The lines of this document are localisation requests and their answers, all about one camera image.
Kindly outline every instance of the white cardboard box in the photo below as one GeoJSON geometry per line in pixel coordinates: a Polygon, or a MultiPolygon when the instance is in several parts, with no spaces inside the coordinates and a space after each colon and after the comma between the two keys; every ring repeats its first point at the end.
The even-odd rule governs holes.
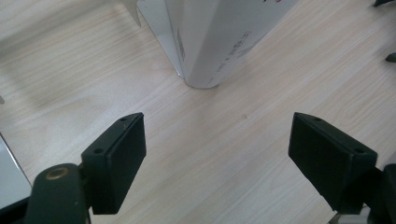
{"type": "Polygon", "coordinates": [[[141,0],[139,9],[186,83],[220,84],[297,0],[141,0]],[[173,44],[164,44],[172,38],[173,44]]]}

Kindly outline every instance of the screw hole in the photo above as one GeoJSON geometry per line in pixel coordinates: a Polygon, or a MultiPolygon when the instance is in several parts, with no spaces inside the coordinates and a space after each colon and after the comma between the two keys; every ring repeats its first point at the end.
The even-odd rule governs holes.
{"type": "Polygon", "coordinates": [[[104,150],[102,148],[97,148],[96,150],[93,151],[95,154],[101,154],[104,150]]]}
{"type": "Polygon", "coordinates": [[[355,149],[353,149],[356,153],[364,153],[364,150],[363,149],[361,149],[361,148],[355,148],[355,149]]]}
{"type": "Polygon", "coordinates": [[[55,180],[64,177],[69,173],[69,170],[65,167],[60,167],[54,170],[51,170],[47,173],[46,178],[48,180],[55,180]]]}

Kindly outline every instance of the white object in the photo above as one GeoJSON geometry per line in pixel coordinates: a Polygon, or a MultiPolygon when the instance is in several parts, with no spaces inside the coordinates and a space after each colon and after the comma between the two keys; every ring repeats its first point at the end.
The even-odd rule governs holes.
{"type": "Polygon", "coordinates": [[[370,208],[363,207],[359,215],[340,215],[337,214],[329,224],[368,224],[370,208]]]}
{"type": "Polygon", "coordinates": [[[163,0],[141,0],[139,9],[153,33],[153,21],[172,27],[177,60],[169,57],[174,50],[165,50],[186,83],[195,88],[211,88],[220,84],[240,63],[243,56],[282,19],[297,0],[165,0],[168,21],[153,15],[149,7],[162,5],[163,0]]]}
{"type": "Polygon", "coordinates": [[[177,73],[183,77],[165,0],[140,0],[137,2],[137,6],[163,47],[169,61],[177,73]]]}
{"type": "Polygon", "coordinates": [[[0,209],[26,199],[32,187],[0,134],[0,209]]]}

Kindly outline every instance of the wooden floor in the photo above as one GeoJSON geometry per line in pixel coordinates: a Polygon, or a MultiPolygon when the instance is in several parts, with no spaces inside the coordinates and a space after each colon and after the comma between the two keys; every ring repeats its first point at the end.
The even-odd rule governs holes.
{"type": "Polygon", "coordinates": [[[300,0],[219,87],[185,85],[142,21],[106,0],[0,1],[0,132],[30,181],[143,112],[148,155],[99,223],[327,223],[288,157],[295,111],[396,149],[396,4],[300,0]]]}

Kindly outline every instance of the black plastic mount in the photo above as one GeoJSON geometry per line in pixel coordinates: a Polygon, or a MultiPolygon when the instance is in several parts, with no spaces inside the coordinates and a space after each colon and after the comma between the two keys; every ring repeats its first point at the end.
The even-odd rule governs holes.
{"type": "Polygon", "coordinates": [[[375,168],[377,154],[330,123],[295,113],[289,156],[333,210],[358,214],[366,203],[396,223],[396,164],[375,168]]]}
{"type": "Polygon", "coordinates": [[[143,114],[117,120],[82,154],[80,166],[60,164],[35,179],[24,223],[90,223],[117,214],[146,157],[143,114]]]}
{"type": "Polygon", "coordinates": [[[396,63],[396,52],[388,55],[388,57],[385,60],[387,60],[387,62],[390,63],[396,63]]]}

